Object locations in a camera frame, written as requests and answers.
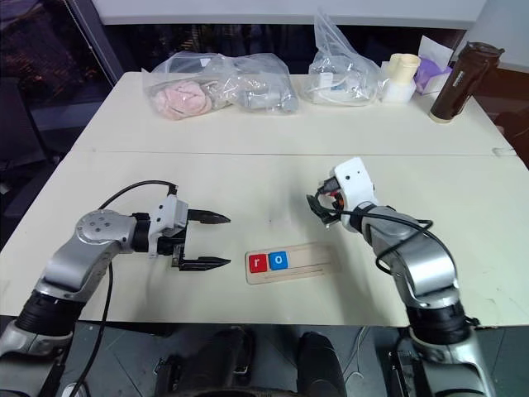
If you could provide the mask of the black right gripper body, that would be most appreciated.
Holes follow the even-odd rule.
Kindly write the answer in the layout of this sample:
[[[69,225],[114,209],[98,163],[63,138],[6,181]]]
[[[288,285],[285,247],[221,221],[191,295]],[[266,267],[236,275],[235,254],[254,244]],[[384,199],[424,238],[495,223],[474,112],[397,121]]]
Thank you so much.
[[[325,179],[317,190],[317,197],[327,196],[333,199],[332,212],[339,214],[344,209],[344,199],[341,194],[341,187],[335,176]]]

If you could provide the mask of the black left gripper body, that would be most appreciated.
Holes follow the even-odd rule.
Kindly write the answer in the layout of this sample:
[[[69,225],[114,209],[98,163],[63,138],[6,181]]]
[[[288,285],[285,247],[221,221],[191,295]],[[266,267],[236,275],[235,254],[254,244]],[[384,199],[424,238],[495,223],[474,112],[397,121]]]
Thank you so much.
[[[170,266],[178,270],[190,270],[190,261],[185,258],[185,243],[187,238],[187,226],[176,232],[173,236],[162,235],[158,239],[158,254],[171,258]]]

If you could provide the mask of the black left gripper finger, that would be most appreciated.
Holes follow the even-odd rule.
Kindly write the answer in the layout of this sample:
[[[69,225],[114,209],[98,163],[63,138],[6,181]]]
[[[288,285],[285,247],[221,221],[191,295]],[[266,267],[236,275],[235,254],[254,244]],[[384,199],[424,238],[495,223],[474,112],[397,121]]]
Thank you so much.
[[[231,261],[229,259],[214,256],[200,256],[197,259],[182,259],[179,261],[179,270],[192,272],[207,271],[228,265],[230,263]]]
[[[189,209],[188,220],[190,222],[200,222],[201,224],[222,224],[229,223],[230,218],[207,210]]]

